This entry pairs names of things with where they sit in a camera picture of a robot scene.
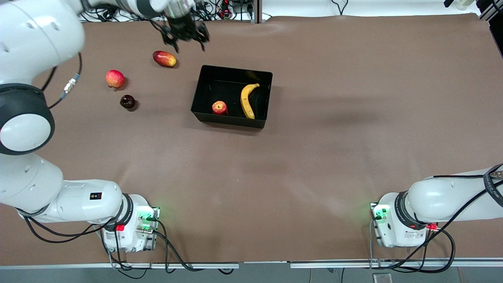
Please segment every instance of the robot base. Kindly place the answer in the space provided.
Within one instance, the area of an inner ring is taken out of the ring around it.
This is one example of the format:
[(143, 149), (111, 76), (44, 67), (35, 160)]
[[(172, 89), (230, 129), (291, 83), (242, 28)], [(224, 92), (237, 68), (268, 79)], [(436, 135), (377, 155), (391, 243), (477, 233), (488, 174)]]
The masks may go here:
[(131, 220), (124, 225), (122, 231), (107, 231), (104, 228), (103, 239), (109, 251), (119, 250), (126, 252), (151, 251), (155, 249), (158, 222), (148, 221), (146, 218), (159, 219), (160, 208), (150, 207), (145, 198), (137, 194), (129, 195), (133, 200)]
[(427, 230), (414, 230), (402, 224), (394, 207), (397, 196), (396, 192), (387, 193), (379, 203), (370, 204), (372, 217), (382, 217), (374, 222), (377, 243), (388, 248), (419, 246), (425, 241)]

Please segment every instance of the red component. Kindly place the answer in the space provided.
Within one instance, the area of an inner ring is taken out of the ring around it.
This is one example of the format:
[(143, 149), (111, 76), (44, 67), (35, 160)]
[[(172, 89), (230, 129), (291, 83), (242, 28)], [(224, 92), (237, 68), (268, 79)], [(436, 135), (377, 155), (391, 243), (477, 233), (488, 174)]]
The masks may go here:
[(438, 229), (438, 226), (435, 223), (430, 223), (430, 224), (426, 225), (426, 228), (429, 230), (436, 230), (436, 229)]

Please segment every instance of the gray floor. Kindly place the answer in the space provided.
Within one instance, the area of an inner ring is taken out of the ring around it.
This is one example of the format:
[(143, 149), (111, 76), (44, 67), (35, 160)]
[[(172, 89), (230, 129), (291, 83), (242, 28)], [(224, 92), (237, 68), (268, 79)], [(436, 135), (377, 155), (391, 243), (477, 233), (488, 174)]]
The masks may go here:
[[(330, 273), (327, 269), (313, 269), (312, 283), (341, 283), (341, 271)], [(177, 270), (166, 274), (163, 270), (149, 270), (144, 278), (132, 280), (110, 268), (96, 269), (25, 269), (0, 270), (1, 283), (116, 283), (116, 282), (178, 282), (178, 283), (308, 283), (309, 269), (291, 269), (285, 263), (241, 264), (231, 275), (222, 275), (217, 270), (189, 272)], [(362, 268), (346, 268), (344, 283), (373, 283), (376, 271)], [(501, 283), (503, 267), (452, 267), (441, 274), (391, 273), (394, 283)]]

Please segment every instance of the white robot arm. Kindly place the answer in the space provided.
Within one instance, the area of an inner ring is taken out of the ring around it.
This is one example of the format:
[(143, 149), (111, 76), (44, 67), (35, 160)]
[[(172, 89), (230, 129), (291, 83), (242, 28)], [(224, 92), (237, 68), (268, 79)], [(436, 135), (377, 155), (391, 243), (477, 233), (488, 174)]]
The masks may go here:
[(171, 41), (164, 42), (175, 48), (177, 39), (196, 39), (195, 33), (201, 44), (207, 41), (207, 32), (202, 37), (192, 21), (188, 0), (17, 0), (0, 5), (0, 203), (40, 223), (108, 223), (103, 230), (108, 247), (116, 248), (118, 235), (120, 249), (151, 250), (157, 224), (145, 219), (158, 218), (158, 208), (139, 195), (123, 194), (112, 181), (64, 180), (57, 166), (33, 153), (52, 137), (54, 120), (32, 80), (83, 48), (84, 30), (76, 15), (102, 3), (147, 19), (165, 14), (176, 28), (158, 30), (163, 38), (171, 34)]
[(385, 247), (415, 247), (426, 237), (426, 225), (447, 222), (471, 198), (486, 191), (455, 221), (503, 217), (503, 165), (456, 175), (432, 176), (414, 183), (409, 191), (388, 193), (372, 206), (378, 243)]

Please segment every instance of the white label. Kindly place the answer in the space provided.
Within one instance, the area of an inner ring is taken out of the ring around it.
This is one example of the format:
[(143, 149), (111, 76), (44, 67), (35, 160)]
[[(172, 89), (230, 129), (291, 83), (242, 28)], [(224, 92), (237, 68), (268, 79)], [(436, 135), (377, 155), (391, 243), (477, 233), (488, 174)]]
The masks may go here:
[(404, 237), (406, 239), (418, 239), (418, 238), (422, 238), (423, 235), (424, 235), (424, 232), (422, 232), (422, 231), (421, 231), (421, 233), (418, 231), (414, 231), (414, 232), (405, 231)]

